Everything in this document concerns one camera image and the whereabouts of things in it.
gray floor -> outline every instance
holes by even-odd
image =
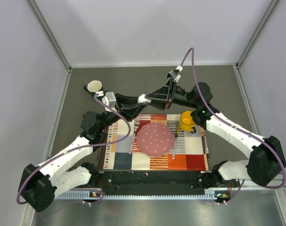
[[[53,202],[43,217],[69,202]],[[285,226],[276,202],[274,191],[241,191],[227,206],[192,200],[76,203],[46,222],[35,217],[33,226]]]
[[[92,80],[100,80],[103,87],[109,91],[119,92],[124,95],[139,96],[161,87],[166,82],[167,73],[174,67],[120,67],[120,68],[88,68],[73,69],[67,89],[56,138],[52,150],[55,155],[68,146],[80,133],[82,114],[86,111],[103,112],[104,108],[97,104],[90,94],[83,90],[83,85]],[[198,81],[209,84],[213,94],[212,105],[218,108],[232,121],[244,128],[251,130],[245,105],[235,77],[233,66],[197,66]],[[190,91],[194,86],[191,68],[184,67],[179,85]],[[182,113],[188,108],[173,105],[168,111],[163,112],[153,107],[147,107],[143,113]],[[210,132],[206,133],[210,159],[209,168],[215,164],[228,160],[238,161],[245,156],[230,145]],[[96,161],[97,153],[84,158],[81,162]]]
[[[80,133],[82,114],[85,111],[102,112],[104,109],[83,90],[91,80],[100,80],[113,92],[138,96],[162,86],[173,67],[130,67],[73,69],[68,86],[52,155],[69,145]],[[227,117],[251,129],[245,105],[232,66],[198,66],[199,81],[207,82],[214,95],[212,105]],[[185,67],[179,85],[191,90],[194,81],[189,67]],[[166,113],[182,113],[185,107],[174,105]],[[152,107],[144,113],[163,113]],[[244,159],[236,148],[215,134],[207,133],[210,168],[223,161]],[[96,153],[83,161],[94,161]],[[52,215],[70,201],[56,200],[43,212]],[[224,226],[224,225],[285,225],[274,191],[241,191],[227,206],[215,206],[202,201],[103,201],[91,208],[73,204],[63,208],[54,217],[42,222],[35,217],[33,226]]]

fork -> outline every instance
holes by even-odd
[[[138,128],[139,128],[139,121],[140,121],[140,118],[139,118],[139,117],[137,117],[137,118],[134,120],[134,133],[133,133],[133,136],[132,136],[132,141],[131,141],[131,145],[130,145],[130,149],[129,149],[129,154],[132,153],[134,138],[135,138],[135,135],[137,134],[137,131],[138,131]]]

white arm segment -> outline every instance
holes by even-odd
[[[88,169],[82,166],[79,166],[73,171],[65,172],[57,180],[52,182],[52,185],[57,187],[55,190],[55,198],[74,187],[87,184],[90,177],[91,174]]]
[[[225,121],[229,122],[231,125],[233,125],[233,127],[230,127],[224,124],[219,119],[217,119],[214,115],[212,115],[211,119],[206,121],[207,131],[210,131],[222,137],[223,139],[225,139],[226,141],[234,145],[236,148],[238,148],[249,159],[250,153],[253,151],[252,147],[259,146],[261,143],[249,137],[248,135],[245,135],[239,132],[235,128],[240,128],[242,130],[245,130],[246,132],[253,134],[254,136],[260,139],[263,139],[264,137],[256,135],[242,128],[238,124],[233,123],[231,120],[226,118],[222,113],[218,113],[217,115],[221,117],[222,119],[224,119]]]
[[[115,103],[116,103],[116,98],[113,92],[107,92],[105,96],[102,98],[102,102],[112,108],[114,111],[116,111],[115,108]]]
[[[145,98],[145,94],[142,94],[141,96],[138,97],[138,103],[145,103],[145,102],[148,102],[148,103],[151,103],[151,100]]]
[[[218,169],[218,172],[224,180],[232,179],[251,179],[247,174],[246,165],[248,160],[242,161],[228,161]]]
[[[59,152],[57,155],[64,153],[63,156],[54,160],[52,163],[43,167],[40,172],[44,175],[49,174],[52,185],[54,182],[69,168],[71,168],[76,162],[78,162],[83,157],[91,154],[93,152],[93,147],[79,148],[78,150],[74,150],[70,153],[67,151],[80,147],[82,145],[88,145],[89,141],[84,137],[77,137],[68,147]]]

metal rod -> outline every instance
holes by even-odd
[[[60,99],[60,102],[59,102],[59,106],[58,106],[58,109],[57,109],[57,112],[56,112],[56,119],[55,119],[55,122],[54,122],[54,127],[53,127],[52,134],[51,134],[51,136],[49,138],[49,142],[48,142],[49,145],[48,145],[48,148],[47,148],[48,153],[47,153],[46,159],[48,159],[50,157],[50,154],[51,154],[52,149],[53,149],[53,144],[54,144],[54,140],[55,140],[55,136],[56,136],[59,120],[60,120],[60,115],[61,115],[61,112],[62,112],[64,99],[65,99],[65,96],[66,96],[69,80],[71,78],[71,73],[72,73],[71,71],[68,73],[66,81],[65,81],[64,88],[62,90],[62,96],[61,96],[61,99]]]
[[[251,48],[253,47],[255,41],[258,39],[259,34],[261,33],[263,27],[265,26],[266,22],[268,21],[269,17],[271,16],[271,13],[274,11],[276,8],[277,4],[279,3],[279,0],[273,0],[270,3],[270,6],[266,10],[262,20],[260,21],[258,27],[256,28],[254,34],[252,35],[250,41],[248,42],[245,50],[243,51],[243,54],[241,55],[237,66],[240,68],[242,63],[244,62],[245,58],[247,57],[248,53],[250,52]]]
[[[57,43],[57,41],[56,41],[52,31],[50,30],[47,22],[45,21],[42,13],[40,12],[40,10],[39,10],[35,0],[27,0],[27,2],[30,4],[34,14],[36,15],[38,21],[40,22],[42,28],[44,29],[44,31],[45,31],[49,41],[51,42],[53,48],[55,49],[55,51],[58,54],[59,58],[61,59],[62,63],[64,64],[66,69],[68,71],[70,71],[72,67],[69,65],[66,57],[64,56],[61,48],[59,47],[59,45],[58,45],[58,43]]]
[[[245,87],[245,83],[243,81],[242,75],[240,73],[240,70],[238,69],[238,67],[236,65],[233,66],[234,67],[234,71],[235,71],[235,75],[239,84],[239,88],[241,91],[241,95],[243,98],[243,102],[245,104],[246,107],[246,111],[247,111],[247,115],[250,119],[250,123],[253,129],[253,132],[256,134],[261,134],[261,130],[259,128],[259,124],[258,124],[258,120],[257,117],[255,115],[254,109],[253,109],[253,105],[251,103],[250,97],[247,93],[246,87]]]

colorful placemat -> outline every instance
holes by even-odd
[[[155,122],[168,126],[174,134],[180,114],[143,114],[139,115],[142,126]],[[130,122],[131,135],[134,131],[134,121]],[[133,153],[129,154],[131,135],[122,142],[101,148],[98,167],[105,170],[209,170],[207,157],[208,147],[204,129],[196,126],[196,133],[179,130],[176,144],[175,159],[172,159],[172,148],[168,154],[161,157],[150,157],[142,153],[134,139]],[[119,120],[108,128],[107,142],[118,140],[127,134],[128,127]]]

